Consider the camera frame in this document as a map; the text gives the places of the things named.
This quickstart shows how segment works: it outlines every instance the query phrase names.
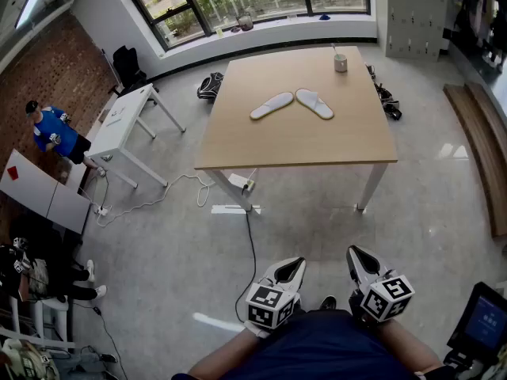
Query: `screen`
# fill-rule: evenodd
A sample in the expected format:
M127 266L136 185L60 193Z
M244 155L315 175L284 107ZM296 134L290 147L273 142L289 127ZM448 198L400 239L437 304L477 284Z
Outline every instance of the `screen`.
M479 297L465 333L495 349L507 323L507 314L484 297Z

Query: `table leg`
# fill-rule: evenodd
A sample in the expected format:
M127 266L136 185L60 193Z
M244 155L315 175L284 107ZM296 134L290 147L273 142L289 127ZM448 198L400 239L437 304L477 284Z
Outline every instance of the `table leg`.
M120 152L132 163L134 163L137 167L139 167L144 172L148 173L151 177L153 177L158 183L162 186L167 186L167 180L162 179L157 173L151 170L148 166L142 163L138 158L136 158L133 154L131 154L128 150L121 148Z
M146 124L143 120L141 120L139 117L137 117L137 118L135 119L135 121L136 121L136 123L138 123L138 124L141 126L141 128L142 128L144 131L146 131L146 132L148 133L148 135L149 135L151 138L153 138L153 139L154 139L154 138L157 136L157 134L155 134L155 133L151 130L151 128L150 128L150 127L148 127L148 126L147 126L147 124Z
M366 187L364 188L363 197L357 204L357 209L359 211L364 210L368 205L368 201L370 201L371 197L373 196L373 192L377 188L377 185L379 184L380 179L382 179L383 173L386 171L386 169L387 163L375 163L373 165L372 172L370 173L370 177L368 178Z
M99 166L102 166L106 171L116 174L122 181L129 183L133 188L137 188L137 183L134 182L133 179L124 175L121 171L114 169L109 163L103 161L100 156L94 157L92 160Z
M240 194L238 188L234 186L220 170L205 170L205 172L215 183L217 183L218 186L220 186L222 190L225 191L225 193L232 197L232 199L238 203L243 210L250 211L252 209L252 204L250 204L248 200Z
M183 128L176 121L176 119L171 115L171 113L169 112L169 110L167 109L167 107L162 102L162 98L158 95L158 93L155 91L155 89L153 88L153 86L151 87L151 94L150 95L158 103L158 105L160 106L160 108L162 109L162 111L171 119L171 121L173 121L173 123L174 123L174 125L176 125L177 129L180 130L181 132L185 132L186 128Z

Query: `table edge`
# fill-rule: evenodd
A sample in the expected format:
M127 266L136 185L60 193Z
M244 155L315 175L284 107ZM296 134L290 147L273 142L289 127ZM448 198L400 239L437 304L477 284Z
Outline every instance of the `table edge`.
M273 164L245 164L234 166L194 166L195 170L226 170L226 169L254 169L254 168L289 168L304 166L333 166L333 165L374 165L377 163L397 163L398 159L387 159L385 161L321 161L321 162L302 162L302 163L273 163Z

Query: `monitor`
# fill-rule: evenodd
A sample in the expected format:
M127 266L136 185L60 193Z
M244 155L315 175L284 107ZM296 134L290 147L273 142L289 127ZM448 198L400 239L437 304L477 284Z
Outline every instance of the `monitor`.
M507 300L484 283L477 283L448 346L489 363L506 341Z

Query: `red object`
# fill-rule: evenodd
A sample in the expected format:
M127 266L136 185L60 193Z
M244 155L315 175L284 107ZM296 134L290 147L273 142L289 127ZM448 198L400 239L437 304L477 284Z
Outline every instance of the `red object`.
M12 168L7 169L7 173L9 174L10 178L12 180L16 180L19 176L17 175L17 169L16 166L13 166Z

